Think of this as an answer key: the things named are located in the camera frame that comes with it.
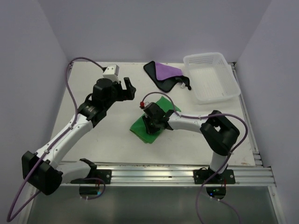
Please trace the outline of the green microfiber towel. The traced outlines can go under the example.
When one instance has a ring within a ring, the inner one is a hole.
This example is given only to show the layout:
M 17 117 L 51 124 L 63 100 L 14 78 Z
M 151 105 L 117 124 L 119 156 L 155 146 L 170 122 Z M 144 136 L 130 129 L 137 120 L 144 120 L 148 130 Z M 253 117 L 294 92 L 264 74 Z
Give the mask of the green microfiber towel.
M 166 97 L 161 97 L 156 104 L 164 111 L 173 109 L 173 105 Z M 163 129 L 153 126 L 149 118 L 144 114 L 130 127 L 130 131 L 140 138 L 144 143 L 152 144 L 163 133 Z

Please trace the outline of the black and purple towel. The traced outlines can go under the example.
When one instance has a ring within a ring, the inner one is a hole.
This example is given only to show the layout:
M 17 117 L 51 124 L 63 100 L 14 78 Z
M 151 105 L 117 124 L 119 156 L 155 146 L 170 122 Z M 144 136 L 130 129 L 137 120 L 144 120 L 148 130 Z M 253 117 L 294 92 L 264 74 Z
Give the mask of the black and purple towel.
M 151 61 L 143 66 L 143 70 L 162 92 L 170 92 L 177 83 L 182 88 L 192 90 L 190 79 L 179 68 Z

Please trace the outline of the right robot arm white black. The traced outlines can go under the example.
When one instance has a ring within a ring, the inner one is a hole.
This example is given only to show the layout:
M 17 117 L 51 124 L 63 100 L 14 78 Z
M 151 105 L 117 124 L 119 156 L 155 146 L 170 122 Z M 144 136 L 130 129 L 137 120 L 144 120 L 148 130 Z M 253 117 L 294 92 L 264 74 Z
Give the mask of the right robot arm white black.
M 219 183 L 224 179 L 227 169 L 229 151 L 236 143 L 240 131 L 220 111 L 214 110 L 207 118 L 176 113 L 174 110 L 164 111 L 157 103 L 140 103 L 144 115 L 142 120 L 147 134 L 155 134 L 160 130 L 185 130 L 203 135 L 213 151 L 211 163 L 207 171 L 199 171 L 204 180 Z

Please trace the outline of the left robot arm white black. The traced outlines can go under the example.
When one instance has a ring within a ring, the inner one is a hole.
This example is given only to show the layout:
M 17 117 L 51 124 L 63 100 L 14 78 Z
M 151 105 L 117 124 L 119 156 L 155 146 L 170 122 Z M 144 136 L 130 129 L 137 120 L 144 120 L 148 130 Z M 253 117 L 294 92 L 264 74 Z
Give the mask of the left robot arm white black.
M 23 179 L 45 195 L 54 193 L 62 183 L 83 179 L 86 183 L 97 181 L 96 165 L 80 159 L 72 165 L 60 162 L 73 146 L 101 120 L 115 103 L 135 98 L 136 88 L 128 77 L 121 82 L 100 78 L 93 86 L 70 122 L 45 146 L 35 153 L 27 151 L 21 158 Z

